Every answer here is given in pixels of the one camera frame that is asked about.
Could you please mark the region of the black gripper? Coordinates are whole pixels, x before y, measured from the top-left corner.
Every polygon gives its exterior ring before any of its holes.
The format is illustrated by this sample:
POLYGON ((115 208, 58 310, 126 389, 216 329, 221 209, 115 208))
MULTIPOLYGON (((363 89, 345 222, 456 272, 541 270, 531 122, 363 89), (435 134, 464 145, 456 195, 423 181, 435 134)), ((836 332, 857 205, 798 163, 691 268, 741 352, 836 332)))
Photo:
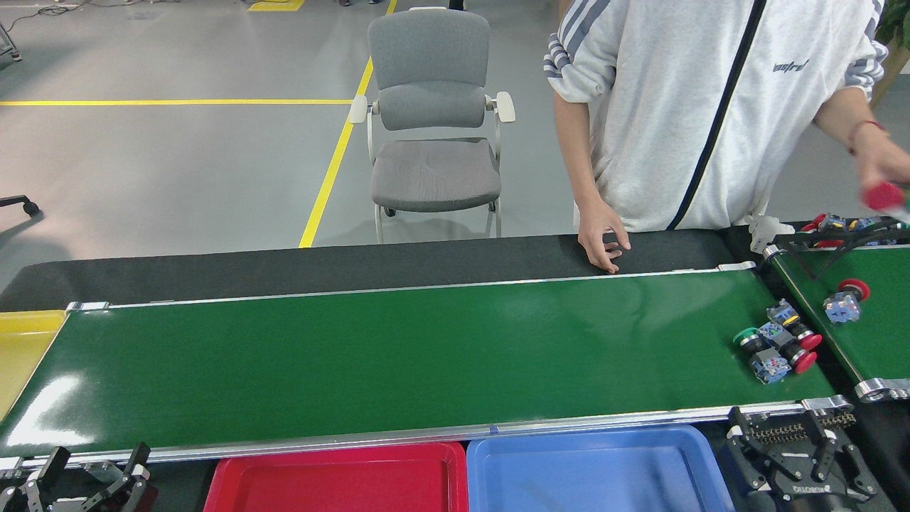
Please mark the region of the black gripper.
POLYGON ((772 454, 752 433, 740 408, 728 412, 728 453, 751 491, 766 491, 777 511, 858 511, 865 498, 874 498, 879 487, 859 449, 845 443, 832 430, 815 427, 810 443, 815 447, 810 480, 783 457, 772 454), (778 485, 776 474, 790 481, 778 485))

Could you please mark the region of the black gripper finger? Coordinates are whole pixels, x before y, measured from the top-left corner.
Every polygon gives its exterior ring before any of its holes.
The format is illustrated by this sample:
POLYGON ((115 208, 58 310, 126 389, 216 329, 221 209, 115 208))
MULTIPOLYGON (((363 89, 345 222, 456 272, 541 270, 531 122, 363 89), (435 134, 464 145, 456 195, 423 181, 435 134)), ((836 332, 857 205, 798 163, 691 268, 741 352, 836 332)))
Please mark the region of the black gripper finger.
POLYGON ((1 510, 49 511, 54 500, 48 492, 64 473, 70 456, 68 448, 56 447, 41 469, 29 474, 22 483, 2 490, 1 510))
POLYGON ((82 511, 149 511, 154 505, 154 486, 146 468, 151 448, 139 443, 120 469, 110 460, 82 464, 104 486, 82 502, 82 511))

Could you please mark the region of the person's right hand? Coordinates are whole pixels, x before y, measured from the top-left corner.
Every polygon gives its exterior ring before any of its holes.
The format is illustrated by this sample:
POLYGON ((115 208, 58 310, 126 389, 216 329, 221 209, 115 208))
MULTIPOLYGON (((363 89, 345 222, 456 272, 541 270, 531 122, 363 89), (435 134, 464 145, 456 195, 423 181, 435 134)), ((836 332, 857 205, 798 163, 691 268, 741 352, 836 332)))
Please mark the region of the person's right hand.
POLYGON ((577 204, 579 229, 577 240, 591 265, 609 274, 617 274, 614 260, 633 249, 620 216, 599 197, 585 198, 577 204))

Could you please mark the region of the person's left hand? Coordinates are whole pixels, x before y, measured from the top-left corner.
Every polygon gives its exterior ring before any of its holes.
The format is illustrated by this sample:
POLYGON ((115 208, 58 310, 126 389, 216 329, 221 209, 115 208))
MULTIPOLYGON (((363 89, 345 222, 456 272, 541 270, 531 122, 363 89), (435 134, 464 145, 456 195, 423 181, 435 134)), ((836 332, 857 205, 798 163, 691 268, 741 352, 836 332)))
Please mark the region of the person's left hand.
POLYGON ((851 149, 861 192, 884 182, 908 186, 909 155, 881 127, 862 123, 852 136, 851 149))

